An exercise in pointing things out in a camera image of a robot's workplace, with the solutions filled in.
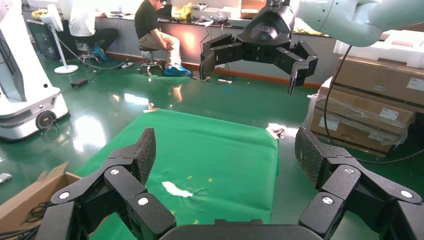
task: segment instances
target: person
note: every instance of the person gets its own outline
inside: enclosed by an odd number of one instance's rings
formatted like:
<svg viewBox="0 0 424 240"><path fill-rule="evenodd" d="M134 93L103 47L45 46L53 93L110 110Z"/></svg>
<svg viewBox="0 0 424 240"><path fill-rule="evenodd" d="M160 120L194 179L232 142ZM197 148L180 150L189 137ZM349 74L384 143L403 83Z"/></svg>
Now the person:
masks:
<svg viewBox="0 0 424 240"><path fill-rule="evenodd" d="M165 0L144 0L135 13L135 31L140 46L148 49L166 50L168 53L164 74L188 76L191 72L181 66L180 40L159 31L157 10Z"/></svg>
<svg viewBox="0 0 424 240"><path fill-rule="evenodd" d="M88 44L92 52L99 55L104 61L108 60L106 50L118 38L116 28L96 29L96 17L106 17L104 13L96 8L96 0L75 0L70 13L70 34L78 41Z"/></svg>

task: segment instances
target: glossy green floor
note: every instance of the glossy green floor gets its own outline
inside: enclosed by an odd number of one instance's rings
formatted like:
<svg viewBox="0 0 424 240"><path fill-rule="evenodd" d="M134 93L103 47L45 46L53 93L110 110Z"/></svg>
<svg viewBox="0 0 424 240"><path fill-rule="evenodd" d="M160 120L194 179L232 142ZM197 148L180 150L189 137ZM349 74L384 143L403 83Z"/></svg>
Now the glossy green floor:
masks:
<svg viewBox="0 0 424 240"><path fill-rule="evenodd" d="M148 77L138 74L136 66L102 72L89 85L70 89L72 81L91 78L95 74L93 68L80 66L77 73L56 75L54 68L59 63L41 61L52 84L64 92L70 116L25 141L0 141L0 172L13 176L0 184L0 204L34 182L44 170L49 171L64 162L69 162L68 172L78 169L147 109L142 104L145 99L161 109L259 128L265 128L268 123L291 128L292 131L287 131L285 138L280 140L281 163L274 198L274 223L297 224L300 214L317 193L297 163L293 134L306 116L307 95L315 93L314 89L299 87L288 96L285 85L254 79L237 78L232 84L221 85L187 77L153 76L149 81ZM393 151L388 159L406 156L418 149L410 140ZM369 161L381 161L355 150L351 153ZM418 172L424 169L423 158L365 166L424 196L424 176ZM349 213L333 237L345 240L377 238L377 234L357 216Z"/></svg>

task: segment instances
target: stool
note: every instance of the stool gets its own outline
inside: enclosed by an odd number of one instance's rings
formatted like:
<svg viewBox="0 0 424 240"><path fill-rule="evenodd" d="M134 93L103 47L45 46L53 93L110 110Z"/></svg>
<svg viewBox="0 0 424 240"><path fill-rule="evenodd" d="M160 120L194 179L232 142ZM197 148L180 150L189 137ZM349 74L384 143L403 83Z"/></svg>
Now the stool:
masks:
<svg viewBox="0 0 424 240"><path fill-rule="evenodd" d="M87 53L83 53L79 55L79 60L86 66L86 59L94 59L97 63L101 64L102 60L99 58L99 55L97 53L92 53L90 46L88 43L80 40L75 40L76 44L81 44L81 46L84 47L85 51Z"/></svg>
<svg viewBox="0 0 424 240"><path fill-rule="evenodd" d="M140 49L142 52L148 52L148 57L150 59L149 62L143 62L143 64L140 67L140 73L143 73L143 67L146 67L145 73L147 73L148 76L151 76L152 73L150 72L150 68L151 67L156 67L159 66L160 71L162 72L162 66L161 66L161 61L155 61L155 59L153 58L153 52L157 51L159 49L153 49L153 48L146 48L143 46L139 46L138 49Z"/></svg>

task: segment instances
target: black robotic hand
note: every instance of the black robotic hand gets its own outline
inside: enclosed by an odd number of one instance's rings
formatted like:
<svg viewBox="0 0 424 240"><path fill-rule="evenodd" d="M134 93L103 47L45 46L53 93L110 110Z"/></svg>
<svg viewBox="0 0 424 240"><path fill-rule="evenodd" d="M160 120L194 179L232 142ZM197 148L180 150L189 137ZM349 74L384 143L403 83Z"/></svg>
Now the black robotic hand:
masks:
<svg viewBox="0 0 424 240"><path fill-rule="evenodd" d="M290 74L289 95L302 86L314 74L318 56L302 40L291 47L295 15L288 2L262 8L235 38L227 33L204 43L200 79L205 80L216 65L245 60L274 64Z"/></svg>

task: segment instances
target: wrinkled green cloth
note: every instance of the wrinkled green cloth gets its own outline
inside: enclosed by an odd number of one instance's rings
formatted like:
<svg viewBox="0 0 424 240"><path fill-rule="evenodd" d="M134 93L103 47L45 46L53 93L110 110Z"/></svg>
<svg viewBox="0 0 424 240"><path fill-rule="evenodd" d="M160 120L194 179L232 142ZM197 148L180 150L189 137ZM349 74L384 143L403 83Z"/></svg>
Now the wrinkled green cloth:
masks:
<svg viewBox="0 0 424 240"><path fill-rule="evenodd" d="M215 219L271 222L278 142L262 128L168 110L145 113L76 174L94 172L114 149L134 144L145 128L154 128L157 152L146 187L178 225L213 224ZM193 195L172 195L164 182ZM113 214L91 239L134 237Z"/></svg>

